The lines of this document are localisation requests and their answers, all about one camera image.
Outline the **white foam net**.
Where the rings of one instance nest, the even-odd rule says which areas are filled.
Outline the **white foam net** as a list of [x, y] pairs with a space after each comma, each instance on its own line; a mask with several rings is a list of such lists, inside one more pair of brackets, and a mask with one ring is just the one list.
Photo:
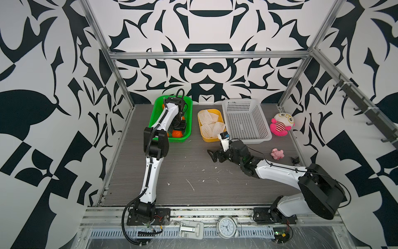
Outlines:
[[218, 114], [216, 114], [216, 113], [211, 113], [211, 112], [209, 112], [209, 114], [210, 114], [210, 116], [211, 116], [212, 122], [218, 122], [218, 120], [219, 120], [219, 115], [218, 115]]
[[204, 138], [206, 139], [211, 139], [213, 138], [213, 128], [214, 128], [214, 123], [210, 123], [210, 124], [203, 124], [201, 126], [201, 134]]
[[225, 130], [225, 124], [223, 122], [215, 122], [212, 127], [212, 137], [217, 137]]
[[213, 118], [208, 110], [201, 110], [198, 112], [198, 120], [201, 125], [209, 125], [213, 123]]

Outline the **netted orange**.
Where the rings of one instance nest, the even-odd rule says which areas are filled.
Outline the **netted orange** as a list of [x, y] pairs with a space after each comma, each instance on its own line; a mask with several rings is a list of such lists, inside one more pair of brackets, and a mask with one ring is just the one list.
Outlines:
[[173, 138], [182, 138], [183, 137], [183, 132], [179, 130], [173, 130], [172, 131], [172, 137]]

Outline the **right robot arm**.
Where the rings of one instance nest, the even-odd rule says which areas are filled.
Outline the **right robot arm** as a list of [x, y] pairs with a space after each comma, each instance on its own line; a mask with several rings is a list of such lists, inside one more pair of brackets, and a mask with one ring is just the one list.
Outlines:
[[213, 162], [230, 161], [247, 176], [280, 182], [300, 190], [296, 195], [279, 196], [268, 209], [256, 211], [254, 220], [258, 224], [286, 223], [297, 215], [307, 214], [332, 220], [346, 197], [341, 184], [320, 165], [295, 167], [271, 162], [252, 155], [249, 147], [240, 140], [223, 140], [221, 146], [220, 150], [208, 150]]

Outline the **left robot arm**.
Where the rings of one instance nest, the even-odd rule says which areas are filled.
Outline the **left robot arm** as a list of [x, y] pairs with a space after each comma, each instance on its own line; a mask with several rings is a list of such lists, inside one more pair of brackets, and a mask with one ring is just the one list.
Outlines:
[[157, 121], [144, 130], [145, 175], [142, 190], [134, 204], [134, 214], [143, 223], [152, 221], [155, 216], [158, 177], [170, 147], [168, 131], [171, 127], [186, 127], [186, 121], [182, 119], [186, 105], [183, 97], [170, 96], [163, 100], [163, 105], [164, 109]]

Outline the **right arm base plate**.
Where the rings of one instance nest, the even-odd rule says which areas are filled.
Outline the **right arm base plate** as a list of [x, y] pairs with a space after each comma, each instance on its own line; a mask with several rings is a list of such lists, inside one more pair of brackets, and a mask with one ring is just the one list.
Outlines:
[[276, 208], [272, 209], [270, 207], [255, 207], [253, 211], [253, 220], [259, 225], [287, 223], [296, 224], [297, 221], [296, 215], [286, 217]]

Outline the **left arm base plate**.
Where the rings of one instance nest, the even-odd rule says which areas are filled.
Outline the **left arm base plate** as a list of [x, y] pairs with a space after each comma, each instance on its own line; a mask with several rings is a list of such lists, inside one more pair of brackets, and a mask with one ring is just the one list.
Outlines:
[[136, 208], [129, 210], [126, 224], [128, 226], [139, 225], [164, 225], [170, 221], [171, 209], [156, 208], [149, 212], [139, 211]]

